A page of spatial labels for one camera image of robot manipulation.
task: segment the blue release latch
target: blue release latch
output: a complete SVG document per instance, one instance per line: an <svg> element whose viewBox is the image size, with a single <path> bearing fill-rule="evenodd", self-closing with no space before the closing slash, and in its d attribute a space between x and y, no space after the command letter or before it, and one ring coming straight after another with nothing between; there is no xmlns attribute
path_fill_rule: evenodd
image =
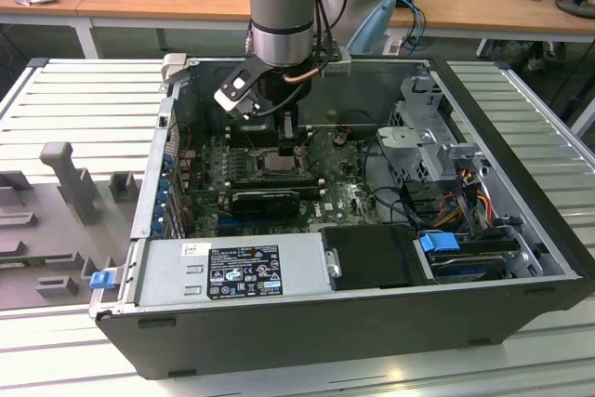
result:
<svg viewBox="0 0 595 397"><path fill-rule="evenodd" d="M429 251L458 251L461 249L456 236L451 232L428 232L419 238L424 253Z"/></svg>
<svg viewBox="0 0 595 397"><path fill-rule="evenodd" d="M89 286L97 288L115 288L115 271L96 271L91 275Z"/></svg>

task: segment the metal slatted tray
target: metal slatted tray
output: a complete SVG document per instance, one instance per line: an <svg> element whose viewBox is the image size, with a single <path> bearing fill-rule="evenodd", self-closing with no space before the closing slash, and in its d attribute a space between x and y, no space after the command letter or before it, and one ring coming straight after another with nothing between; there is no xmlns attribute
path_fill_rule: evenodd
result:
<svg viewBox="0 0 595 397"><path fill-rule="evenodd" d="M537 184L595 254L595 158L511 70L491 62L450 66ZM454 112L467 141L473 136Z"/></svg>
<svg viewBox="0 0 595 397"><path fill-rule="evenodd" d="M95 181L113 171L142 179L162 87L160 60L50 60L27 68L0 105L0 171L54 183L38 157L49 141L69 141L73 162Z"/></svg>

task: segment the warning label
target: warning label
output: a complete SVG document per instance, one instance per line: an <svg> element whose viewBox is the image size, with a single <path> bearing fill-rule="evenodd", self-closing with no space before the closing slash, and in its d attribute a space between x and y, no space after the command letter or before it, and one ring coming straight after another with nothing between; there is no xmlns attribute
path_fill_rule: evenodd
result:
<svg viewBox="0 0 595 397"><path fill-rule="evenodd" d="M209 250L206 290L211 299L282 295L279 246L243 246Z"/></svg>

